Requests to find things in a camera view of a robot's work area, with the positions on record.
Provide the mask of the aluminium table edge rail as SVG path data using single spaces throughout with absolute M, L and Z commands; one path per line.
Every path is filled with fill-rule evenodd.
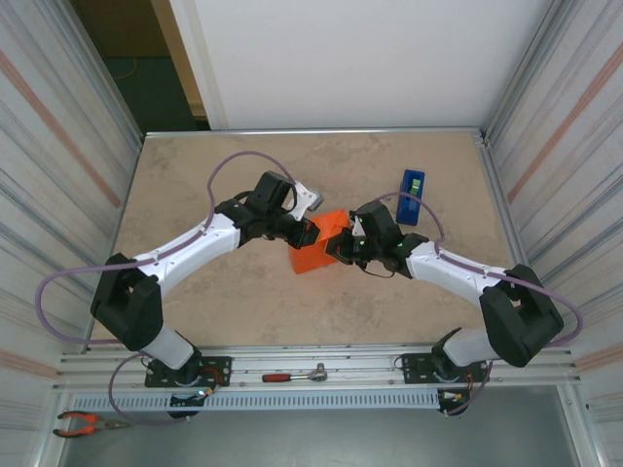
M 329 135 L 329 134 L 399 134 L 399 133 L 466 133 L 476 145 L 486 139 L 476 126 L 402 126 L 402 127 L 353 127 L 353 128 L 270 128 L 210 131 L 150 131 L 145 139 L 217 137 L 217 136 L 274 136 L 274 135 Z

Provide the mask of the blue tape dispenser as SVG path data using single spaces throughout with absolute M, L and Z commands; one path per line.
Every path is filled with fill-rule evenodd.
M 409 193 L 411 181 L 413 179 L 421 179 L 421 187 L 417 198 L 422 198 L 424 191 L 425 173 L 423 171 L 410 170 L 404 171 L 402 181 L 400 183 L 400 191 Z M 396 222 L 409 226 L 416 226 L 420 218 L 421 204 L 410 197 L 401 196 L 398 200 Z

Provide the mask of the orange wrapping paper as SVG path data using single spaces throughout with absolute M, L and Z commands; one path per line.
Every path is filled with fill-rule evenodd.
M 315 244 L 301 249 L 292 247 L 288 249 L 291 267 L 296 274 L 303 274 L 336 264 L 337 260 L 326 253 L 328 241 L 350 225 L 349 216 L 345 210 L 321 214 L 311 220 L 319 228 L 319 235 Z

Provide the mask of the orange-handled pliers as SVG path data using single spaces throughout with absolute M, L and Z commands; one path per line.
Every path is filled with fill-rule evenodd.
M 58 420 L 78 420 L 79 426 L 73 430 L 54 429 L 53 434 L 61 439 L 76 439 L 93 435 L 98 431 L 122 429 L 130 427 L 128 422 L 122 420 L 107 420 L 95 413 L 80 411 L 64 412 L 57 416 Z

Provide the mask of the red-handled ratchet wrench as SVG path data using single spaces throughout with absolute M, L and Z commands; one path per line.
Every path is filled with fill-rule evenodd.
M 322 382 L 328 378 L 325 366 L 322 363 L 318 363 L 316 368 L 309 373 L 276 373 L 262 375 L 262 381 L 264 383 L 282 383 L 290 382 L 294 380 L 310 380 L 315 382 Z

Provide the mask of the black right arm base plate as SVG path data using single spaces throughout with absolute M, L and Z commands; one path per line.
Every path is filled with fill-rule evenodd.
M 459 367 L 447 357 L 432 353 L 405 353 L 399 357 L 399 362 L 407 384 L 468 383 L 468 376 L 475 382 L 482 382 L 488 369 L 486 361 Z

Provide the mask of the beige wooden door frame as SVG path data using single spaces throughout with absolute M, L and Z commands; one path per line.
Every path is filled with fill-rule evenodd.
M 150 3 L 163 33 L 168 52 L 190 107 L 190 111 L 198 124 L 198 128 L 200 130 L 211 130 L 190 60 L 184 48 L 179 27 L 170 5 L 170 0 L 150 0 Z

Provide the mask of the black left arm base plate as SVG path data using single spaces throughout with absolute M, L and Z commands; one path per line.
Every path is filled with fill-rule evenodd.
M 193 356 L 173 370 L 160 360 L 148 363 L 144 384 L 149 388 L 229 386 L 233 359 L 228 356 Z

